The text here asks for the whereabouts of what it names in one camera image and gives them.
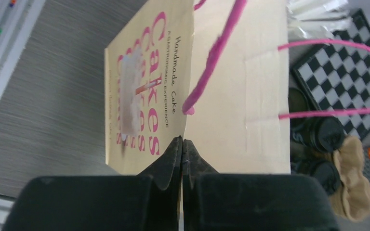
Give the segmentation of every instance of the gray wood-grain surface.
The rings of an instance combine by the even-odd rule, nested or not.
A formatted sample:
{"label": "gray wood-grain surface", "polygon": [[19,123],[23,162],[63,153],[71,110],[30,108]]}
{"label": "gray wood-grain surface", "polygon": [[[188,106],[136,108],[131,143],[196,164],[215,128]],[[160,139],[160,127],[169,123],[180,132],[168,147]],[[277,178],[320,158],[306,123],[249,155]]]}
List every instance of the gray wood-grain surface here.
{"label": "gray wood-grain surface", "polygon": [[[105,165],[103,50],[144,2],[46,1],[0,102],[0,194],[42,175],[116,174]],[[339,222],[370,231],[370,217]]]}

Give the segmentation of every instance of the white plastic packaging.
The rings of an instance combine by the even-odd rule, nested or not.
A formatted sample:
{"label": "white plastic packaging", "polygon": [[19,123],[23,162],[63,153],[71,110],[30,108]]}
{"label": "white plastic packaging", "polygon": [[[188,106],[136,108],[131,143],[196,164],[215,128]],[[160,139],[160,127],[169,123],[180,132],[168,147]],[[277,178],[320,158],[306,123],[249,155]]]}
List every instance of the white plastic packaging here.
{"label": "white plastic packaging", "polygon": [[352,22],[348,0],[289,0],[289,40],[332,39]]}
{"label": "white plastic packaging", "polygon": [[122,140],[137,136],[140,131],[140,102],[136,94],[141,81],[141,51],[136,49],[122,59],[119,86],[120,120]]}

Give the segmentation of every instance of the plastic bag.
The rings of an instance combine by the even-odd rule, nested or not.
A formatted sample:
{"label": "plastic bag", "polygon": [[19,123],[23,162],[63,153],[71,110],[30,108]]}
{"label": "plastic bag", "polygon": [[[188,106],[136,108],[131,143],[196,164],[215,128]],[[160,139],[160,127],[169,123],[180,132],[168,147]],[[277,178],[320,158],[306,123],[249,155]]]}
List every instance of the plastic bag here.
{"label": "plastic bag", "polygon": [[334,38],[334,31],[346,30],[351,25],[347,4],[347,0],[290,0],[289,40]]}

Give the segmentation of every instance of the pink lettering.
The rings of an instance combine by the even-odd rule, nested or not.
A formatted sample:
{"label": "pink lettering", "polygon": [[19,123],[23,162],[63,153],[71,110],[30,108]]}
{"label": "pink lettering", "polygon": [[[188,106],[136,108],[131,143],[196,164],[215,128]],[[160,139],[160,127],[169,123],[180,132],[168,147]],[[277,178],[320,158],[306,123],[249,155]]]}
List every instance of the pink lettering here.
{"label": "pink lettering", "polygon": [[145,71],[146,71],[146,63],[145,63],[145,60],[143,60],[143,63],[141,64],[141,70],[142,70],[141,78],[144,78]]}
{"label": "pink lettering", "polygon": [[135,148],[135,137],[131,137],[131,148]]}
{"label": "pink lettering", "polygon": [[148,128],[149,131],[156,132],[158,130],[158,115],[155,108],[149,109],[148,112]]}
{"label": "pink lettering", "polygon": [[[153,81],[162,81],[162,73],[159,75],[159,78],[154,79]],[[148,106],[149,106],[153,97],[155,98],[155,103],[157,103],[157,90],[155,90],[154,87],[151,87],[148,91],[150,92],[148,96]]]}
{"label": "pink lettering", "polygon": [[125,54],[131,54],[131,53],[132,53],[131,48],[128,48],[127,51],[125,52]]}
{"label": "pink lettering", "polygon": [[152,25],[152,34],[151,34],[151,43],[152,45],[154,46],[154,40],[153,40],[153,37],[154,37],[154,32],[155,32],[155,26],[157,25],[157,23],[160,21],[160,20],[164,20],[164,27],[162,28],[162,31],[161,31],[161,34],[158,38],[158,41],[160,41],[161,39],[164,38],[165,36],[165,26],[167,24],[167,20],[166,20],[166,15],[165,15],[165,12],[160,12],[157,17],[155,18],[154,20],[154,24]]}
{"label": "pink lettering", "polygon": [[121,60],[123,59],[123,55],[121,54],[120,56],[119,56],[119,58],[117,59],[117,74],[118,75],[120,75],[121,74],[121,64],[120,64],[120,62],[121,62]]}
{"label": "pink lettering", "polygon": [[145,137],[144,136],[138,136],[138,149],[141,152],[145,151]]}
{"label": "pink lettering", "polygon": [[159,155],[159,141],[158,141],[158,137],[152,137],[150,136],[149,137],[149,151],[151,152],[151,155]]}
{"label": "pink lettering", "polygon": [[[117,92],[118,92],[118,95],[120,94],[120,79],[118,79],[117,80]],[[119,99],[118,99],[118,102],[117,102],[117,104],[118,104],[118,112],[120,112],[120,97],[119,97]]]}
{"label": "pink lettering", "polygon": [[133,48],[132,48],[132,50],[133,51],[135,51],[135,49],[136,49],[136,47],[141,47],[141,42],[140,42],[140,40],[139,40],[139,38],[137,38],[136,40],[135,40],[135,42],[134,42],[134,46],[133,46]]}
{"label": "pink lettering", "polygon": [[149,63],[151,64],[151,67],[149,69],[150,73],[153,73],[155,70],[158,69],[158,63],[159,63],[159,52],[158,49],[151,52],[151,56],[149,58]]}
{"label": "pink lettering", "polygon": [[121,130],[120,115],[117,117],[117,124],[119,125],[119,130]]}
{"label": "pink lettering", "polygon": [[143,107],[145,106],[145,96],[144,94],[141,94],[141,101],[143,102]]}
{"label": "pink lettering", "polygon": [[140,123],[141,123],[141,131],[144,131],[144,127],[145,127],[145,116],[144,116],[144,112],[143,111],[140,111]]}
{"label": "pink lettering", "polygon": [[145,49],[145,51],[148,51],[149,50],[149,42],[150,42],[150,30],[149,30],[149,26],[147,26],[144,31],[143,31],[143,35],[141,36],[141,44],[144,46],[144,38],[145,36],[148,36],[148,43],[147,44],[147,47]]}
{"label": "pink lettering", "polygon": [[117,144],[122,143],[121,133],[117,133]]}

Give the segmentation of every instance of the checkerboard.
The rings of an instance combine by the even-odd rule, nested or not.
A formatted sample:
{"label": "checkerboard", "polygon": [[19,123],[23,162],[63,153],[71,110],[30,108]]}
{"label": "checkerboard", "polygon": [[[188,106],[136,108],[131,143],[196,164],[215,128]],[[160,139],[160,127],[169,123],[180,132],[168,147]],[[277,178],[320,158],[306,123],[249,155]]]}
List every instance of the checkerboard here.
{"label": "checkerboard", "polygon": [[[336,39],[370,46],[370,27],[361,10]],[[370,107],[370,53],[342,45],[317,45],[291,68],[318,110]],[[338,117],[347,134],[361,140],[370,131],[370,115]]]}

